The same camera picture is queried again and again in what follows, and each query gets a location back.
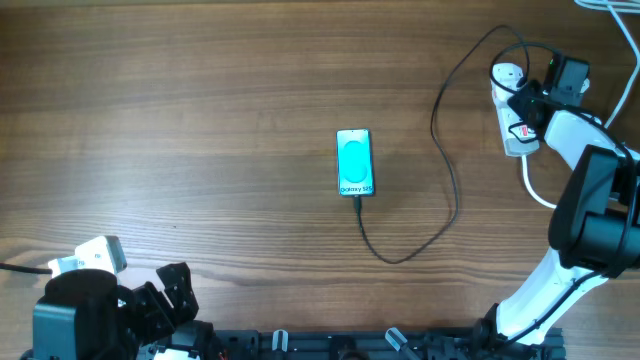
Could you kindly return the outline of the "blue Galaxy smartphone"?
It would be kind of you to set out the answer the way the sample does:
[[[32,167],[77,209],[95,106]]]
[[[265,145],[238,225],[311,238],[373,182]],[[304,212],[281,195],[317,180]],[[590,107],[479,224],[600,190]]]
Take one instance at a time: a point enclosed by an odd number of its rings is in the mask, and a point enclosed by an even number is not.
[[[375,193],[371,137],[368,129],[336,132],[338,189],[341,196]]]

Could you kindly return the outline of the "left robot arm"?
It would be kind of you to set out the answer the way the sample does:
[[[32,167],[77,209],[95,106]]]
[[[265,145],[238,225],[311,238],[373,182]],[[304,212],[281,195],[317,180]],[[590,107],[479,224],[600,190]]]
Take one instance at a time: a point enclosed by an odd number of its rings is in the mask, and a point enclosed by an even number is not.
[[[53,278],[34,307],[32,347],[21,360],[224,359],[213,325],[195,319],[188,265],[156,273],[162,291],[151,282],[129,289],[98,269]]]

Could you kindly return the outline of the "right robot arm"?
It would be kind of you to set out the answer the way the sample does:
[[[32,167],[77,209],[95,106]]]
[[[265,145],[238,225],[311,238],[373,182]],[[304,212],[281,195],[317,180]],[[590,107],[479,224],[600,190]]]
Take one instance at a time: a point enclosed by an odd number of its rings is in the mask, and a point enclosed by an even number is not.
[[[506,154],[525,157],[546,144],[572,174],[553,209],[545,256],[479,325],[475,339],[490,354],[541,344],[586,293],[639,266],[639,155],[582,109],[589,73],[587,62],[560,54],[542,82],[512,63],[491,68]]]

